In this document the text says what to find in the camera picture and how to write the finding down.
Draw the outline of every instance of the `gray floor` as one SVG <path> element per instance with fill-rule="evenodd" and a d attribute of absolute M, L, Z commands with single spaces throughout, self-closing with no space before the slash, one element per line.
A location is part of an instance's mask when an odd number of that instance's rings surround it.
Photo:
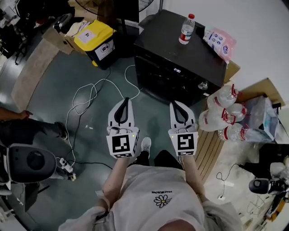
<path fill-rule="evenodd" d="M 128 58 L 119 59 L 111 66 L 111 75 L 108 79 L 119 87 L 124 97 L 133 97 L 137 93 L 137 90 L 124 78 L 126 67 L 133 64 L 133 58 Z M 9 69 L 6 66 L 5 70 L 11 72 L 11 68 L 13 69 L 12 64 Z M 19 71 L 14 73 L 15 77 L 13 78 L 11 76 L 13 73 L 7 76 L 5 70 L 1 74 L 0 80 L 6 78 L 5 91 L 9 93 Z M 43 75 L 28 109 L 34 114 L 33 118 L 37 120 L 65 123 L 76 90 L 88 83 L 96 83 L 105 78 L 108 73 L 108 69 L 103 71 L 94 67 L 87 56 L 77 52 L 73 52 L 71 55 L 60 52 Z M 134 67 L 127 71 L 127 77 L 132 83 L 137 83 Z M 83 90 L 76 101 L 86 101 L 89 94 L 90 90 Z M 107 116 L 120 100 L 121 96 L 117 89 L 111 83 L 106 82 L 92 106 L 81 117 L 75 142 L 77 161 L 103 162 L 113 166 L 115 159 L 109 155 L 106 141 Z M 140 140 L 145 136 L 150 136 L 153 142 L 151 160 L 163 149 L 174 154 L 168 136 L 170 129 L 169 106 L 144 95 L 142 92 L 132 102 L 135 123 L 140 129 Z M 13 102 L 8 103 L 7 107 L 14 109 Z M 75 138 L 78 121 L 79 116 L 74 111 L 71 112 L 68 122 L 71 140 Z M 70 151 L 67 141 L 46 138 L 38 142 L 57 157 L 65 157 Z M 66 159 L 73 160 L 72 154 L 69 153 Z M 74 167 L 78 177 L 77 181 L 46 180 L 42 183 L 43 186 L 50 185 L 50 188 L 38 195 L 37 202 L 30 208 L 29 214 L 23 212 L 23 208 L 19 206 L 15 198 L 9 199 L 17 215 L 30 230 L 56 231 L 66 219 L 80 216 L 96 203 L 95 191 L 101 189 L 110 169 L 100 164 L 80 165 L 76 163 Z M 22 191 L 21 185 L 13 185 L 13 190 L 15 195 L 19 196 Z"/>

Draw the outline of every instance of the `pink package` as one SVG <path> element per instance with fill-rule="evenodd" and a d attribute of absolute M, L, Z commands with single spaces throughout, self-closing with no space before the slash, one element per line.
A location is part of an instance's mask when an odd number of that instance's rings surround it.
<path fill-rule="evenodd" d="M 227 64 L 229 64 L 233 48 L 237 43 L 234 38 L 218 28 L 205 27 L 203 39 Z"/>

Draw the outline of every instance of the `red bottle cap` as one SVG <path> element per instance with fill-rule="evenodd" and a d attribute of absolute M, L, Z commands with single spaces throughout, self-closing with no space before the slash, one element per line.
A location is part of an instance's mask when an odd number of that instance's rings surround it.
<path fill-rule="evenodd" d="M 190 19 L 194 19 L 194 18 L 195 18 L 195 15 L 194 15 L 194 14 L 189 14 L 189 18 L 190 18 Z"/>

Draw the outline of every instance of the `white t-shirt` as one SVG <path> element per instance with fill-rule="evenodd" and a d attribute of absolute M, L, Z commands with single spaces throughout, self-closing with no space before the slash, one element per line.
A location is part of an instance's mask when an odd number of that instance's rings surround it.
<path fill-rule="evenodd" d="M 242 230 L 231 203 L 201 203 L 184 175 L 175 168 L 132 165 L 110 211 L 93 207 L 67 220 L 59 231 L 157 231 L 175 220 L 190 223 L 196 231 Z"/>

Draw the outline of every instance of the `wooden pallet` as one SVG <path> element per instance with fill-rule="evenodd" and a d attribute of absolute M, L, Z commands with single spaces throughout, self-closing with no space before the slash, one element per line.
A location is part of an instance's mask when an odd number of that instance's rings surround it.
<path fill-rule="evenodd" d="M 198 129 L 199 138 L 195 161 L 203 182 L 209 177 L 224 144 L 224 141 L 218 138 L 217 132 L 205 132 Z"/>

